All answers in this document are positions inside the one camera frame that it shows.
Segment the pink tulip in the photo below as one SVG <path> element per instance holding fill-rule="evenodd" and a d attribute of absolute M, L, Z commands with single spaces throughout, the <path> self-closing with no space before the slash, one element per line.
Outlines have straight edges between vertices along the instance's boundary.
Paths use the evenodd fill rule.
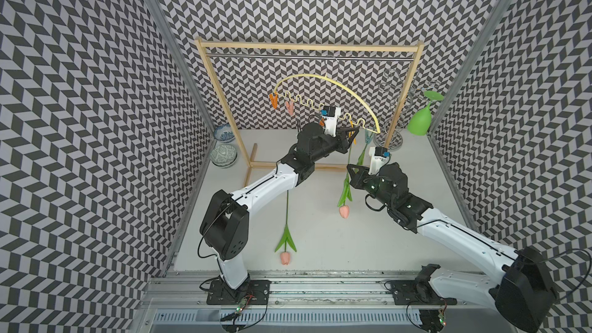
<path fill-rule="evenodd" d="M 297 252 L 297 248 L 294 243 L 294 239 L 291 236 L 291 231 L 289 228 L 289 211 L 290 211 L 290 191 L 286 193 L 286 206 L 285 206 L 285 224 L 283 233 L 281 236 L 280 241 L 277 243 L 277 246 L 274 249 L 275 253 L 279 253 L 280 262 L 283 266 L 288 266 L 291 263 L 291 253 L 289 249 L 293 252 Z"/>
<path fill-rule="evenodd" d="M 349 202 L 352 202 L 352 193 L 350 187 L 350 176 L 348 171 L 346 171 L 342 187 L 342 193 L 338 202 L 339 215 L 344 219 L 347 219 L 350 215 L 351 210 L 350 206 L 348 205 Z"/>

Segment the yellow tulip flower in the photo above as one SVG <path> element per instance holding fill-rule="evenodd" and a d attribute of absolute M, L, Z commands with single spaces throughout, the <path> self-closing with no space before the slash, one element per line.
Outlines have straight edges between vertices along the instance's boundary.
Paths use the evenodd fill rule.
<path fill-rule="evenodd" d="M 364 145 L 362 152 L 360 153 L 359 158 L 357 160 L 357 165 L 359 165 L 359 166 L 364 165 L 367 149 L 373 139 L 373 135 L 374 135 L 374 133 L 370 132 L 369 130 L 366 130 L 366 129 L 364 130 L 365 145 Z"/>

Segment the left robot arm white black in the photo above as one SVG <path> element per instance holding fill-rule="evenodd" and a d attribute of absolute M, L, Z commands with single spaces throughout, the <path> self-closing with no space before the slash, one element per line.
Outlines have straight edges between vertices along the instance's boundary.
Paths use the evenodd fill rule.
<path fill-rule="evenodd" d="M 338 128 L 330 134 L 326 126 L 308 123 L 270 173 L 240 190 L 219 190 L 213 195 L 200 225 L 200 235 L 213 250 L 220 278 L 228 288 L 236 291 L 249 279 L 241 253 L 257 212 L 307 180 L 317 161 L 334 152 L 348 153 L 358 134 L 357 127 Z"/>

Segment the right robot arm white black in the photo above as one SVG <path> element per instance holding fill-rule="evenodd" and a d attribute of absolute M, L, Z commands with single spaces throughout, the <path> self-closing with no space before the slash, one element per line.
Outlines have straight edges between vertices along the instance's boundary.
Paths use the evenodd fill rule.
<path fill-rule="evenodd" d="M 482 275 L 429 265 L 419 280 L 441 298 L 454 298 L 499 312 L 511 325 L 536 332 L 558 300 L 557 287 L 542 254 L 503 245 L 450 219 L 430 202 L 409 192 L 408 177 L 397 163 L 372 174 L 366 166 L 347 166 L 350 184 L 377 200 L 407 231 L 428 237 L 469 261 Z"/>

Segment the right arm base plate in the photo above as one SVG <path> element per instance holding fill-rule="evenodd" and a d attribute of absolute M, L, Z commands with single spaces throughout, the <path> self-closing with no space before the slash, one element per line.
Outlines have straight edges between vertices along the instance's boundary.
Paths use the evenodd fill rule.
<path fill-rule="evenodd" d="M 442 298 L 427 282 L 418 283 L 414 280 L 390 280 L 383 286 L 393 297 L 395 305 L 428 305 L 454 306 L 458 304 L 455 298 Z"/>

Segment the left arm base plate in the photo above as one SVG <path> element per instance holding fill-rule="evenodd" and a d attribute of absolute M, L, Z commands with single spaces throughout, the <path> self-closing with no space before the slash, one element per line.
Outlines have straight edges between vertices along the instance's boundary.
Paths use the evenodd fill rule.
<path fill-rule="evenodd" d="M 247 279 L 237 289 L 232 289 L 217 277 L 210 283 L 207 305 L 238 306 L 243 299 L 249 300 L 248 306 L 267 305 L 271 290 L 270 280 Z"/>

